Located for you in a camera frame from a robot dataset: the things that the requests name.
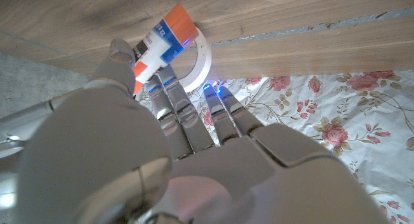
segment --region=wood grain surface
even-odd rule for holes
[[[0,0],[0,39],[5,39],[0,41],[0,50],[91,74],[112,39],[124,38],[134,45],[177,3],[183,4],[210,43],[414,6],[414,0]],[[293,42],[302,40],[300,35],[289,37],[297,38]],[[234,45],[229,51],[232,47],[250,48],[253,55],[257,54],[251,60],[261,57],[261,49],[254,43]],[[213,50],[215,62],[226,61],[221,56],[225,48]],[[231,58],[227,61],[234,64]],[[180,66],[180,61],[177,64],[178,74],[190,69]],[[264,62],[256,65],[267,66]],[[305,68],[297,69],[296,74],[306,72]],[[262,71],[273,70],[256,67],[239,74],[252,77]],[[235,76],[230,71],[210,76],[222,75]]]
[[[409,17],[216,47],[207,79],[412,69],[413,25]],[[178,76],[192,60],[175,59]]]

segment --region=white ring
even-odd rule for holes
[[[190,92],[200,86],[206,79],[210,67],[212,66],[212,48],[207,43],[206,38],[197,28],[199,36],[194,40],[197,46],[197,60],[193,69],[184,78],[180,79],[185,92]]]

